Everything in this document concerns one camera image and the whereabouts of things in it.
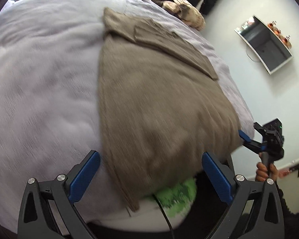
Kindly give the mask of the person right hand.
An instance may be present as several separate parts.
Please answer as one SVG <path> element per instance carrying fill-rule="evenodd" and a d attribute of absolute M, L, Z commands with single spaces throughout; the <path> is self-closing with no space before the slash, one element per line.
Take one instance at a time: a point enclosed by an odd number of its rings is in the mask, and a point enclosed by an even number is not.
<path fill-rule="evenodd" d="M 268 170 L 268 168 L 262 162 L 257 163 L 255 181 L 265 182 L 267 179 L 270 178 L 274 182 L 276 182 L 278 177 L 279 177 L 279 171 L 277 170 L 274 164 L 271 164 Z"/>

